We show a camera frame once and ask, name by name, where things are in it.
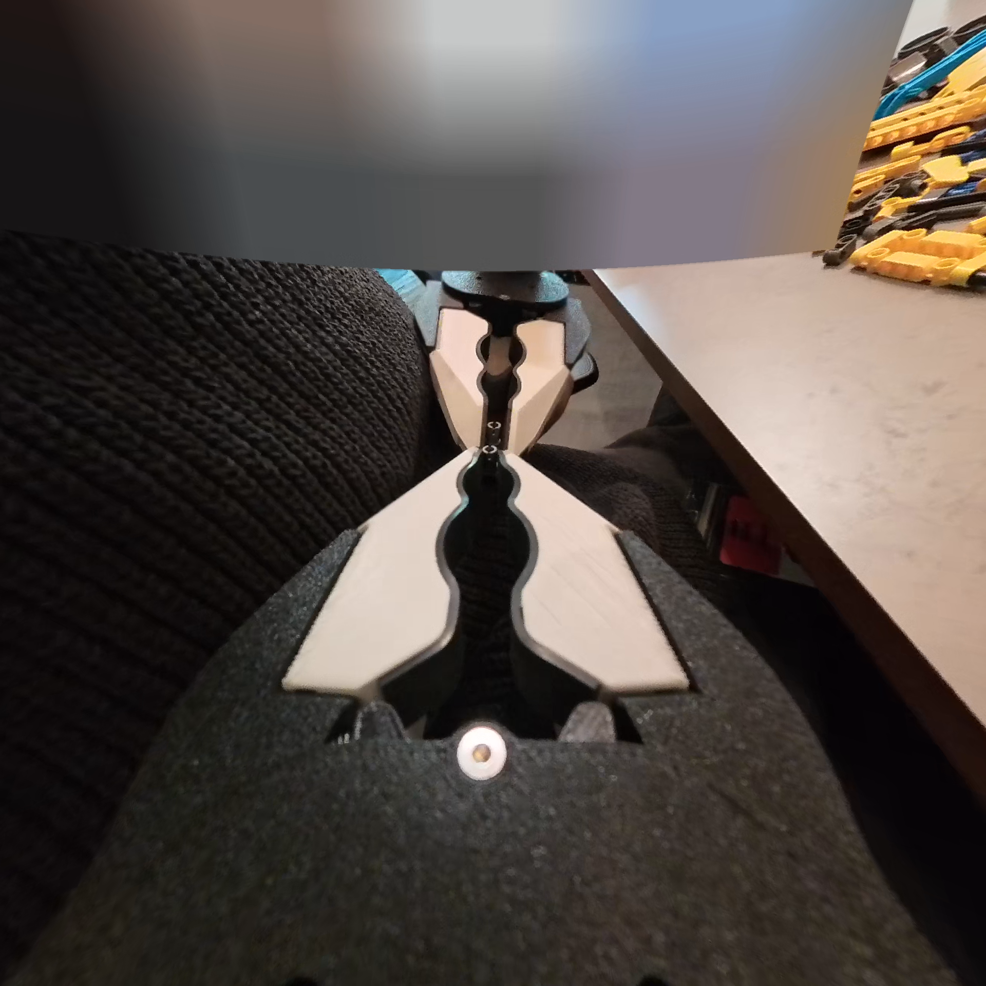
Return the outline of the red printed tag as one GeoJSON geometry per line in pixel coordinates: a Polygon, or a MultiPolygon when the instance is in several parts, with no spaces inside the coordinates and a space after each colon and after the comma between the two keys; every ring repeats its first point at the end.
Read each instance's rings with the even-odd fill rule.
{"type": "Polygon", "coordinates": [[[782,541],[764,514],[746,496],[732,495],[724,514],[720,562],[747,572],[779,577],[783,558],[782,541]]]}

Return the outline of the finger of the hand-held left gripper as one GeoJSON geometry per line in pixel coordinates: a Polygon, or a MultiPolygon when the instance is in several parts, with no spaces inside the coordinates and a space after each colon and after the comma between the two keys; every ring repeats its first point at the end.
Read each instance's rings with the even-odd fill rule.
{"type": "Polygon", "coordinates": [[[484,443],[486,364],[481,345],[489,332],[489,323],[477,314],[455,308],[439,311],[430,371],[450,433],[463,450],[484,443]]]}
{"type": "Polygon", "coordinates": [[[519,324],[514,338],[520,361],[513,365],[514,392],[508,401],[505,450],[523,454],[563,413],[574,388],[565,363],[565,327],[536,319],[519,324]]]}

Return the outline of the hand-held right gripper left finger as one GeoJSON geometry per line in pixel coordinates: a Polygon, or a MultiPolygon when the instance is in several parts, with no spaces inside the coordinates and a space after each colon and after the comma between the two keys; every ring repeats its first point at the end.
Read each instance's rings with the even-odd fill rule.
{"type": "Polygon", "coordinates": [[[461,593],[446,536],[462,533],[468,449],[358,530],[289,666],[287,691],[388,702],[407,725],[433,714],[462,671],[461,593]]]}

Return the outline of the pile of plastic building parts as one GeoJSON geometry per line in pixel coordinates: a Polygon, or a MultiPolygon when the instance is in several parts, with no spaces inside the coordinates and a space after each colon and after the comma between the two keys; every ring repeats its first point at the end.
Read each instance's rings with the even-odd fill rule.
{"type": "Polygon", "coordinates": [[[827,267],[984,291],[985,18],[905,43],[888,69],[827,267]]]}

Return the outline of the person's black knit sweater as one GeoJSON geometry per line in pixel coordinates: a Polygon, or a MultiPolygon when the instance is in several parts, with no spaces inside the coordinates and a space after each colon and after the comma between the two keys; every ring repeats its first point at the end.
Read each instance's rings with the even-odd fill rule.
{"type": "Polygon", "coordinates": [[[324,549],[453,452],[372,270],[2,233],[2,983],[743,984],[655,747],[329,741],[324,549]]]}

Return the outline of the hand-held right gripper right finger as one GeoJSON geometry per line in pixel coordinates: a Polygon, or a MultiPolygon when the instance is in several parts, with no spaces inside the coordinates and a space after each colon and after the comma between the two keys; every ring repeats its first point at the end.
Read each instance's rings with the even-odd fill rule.
{"type": "Polygon", "coordinates": [[[510,603],[524,699],[561,725],[587,701],[688,690],[618,528],[516,454],[498,459],[511,482],[511,535],[525,549],[510,603]]]}

